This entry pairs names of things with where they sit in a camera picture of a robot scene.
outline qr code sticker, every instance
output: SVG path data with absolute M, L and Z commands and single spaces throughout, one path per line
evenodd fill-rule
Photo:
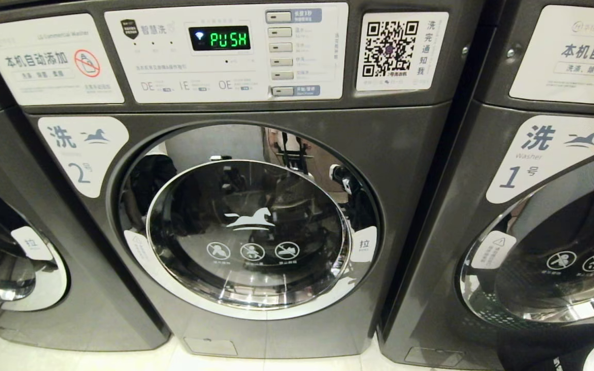
M 364 77 L 406 75 L 412 65 L 419 21 L 369 22 L 364 47 Z

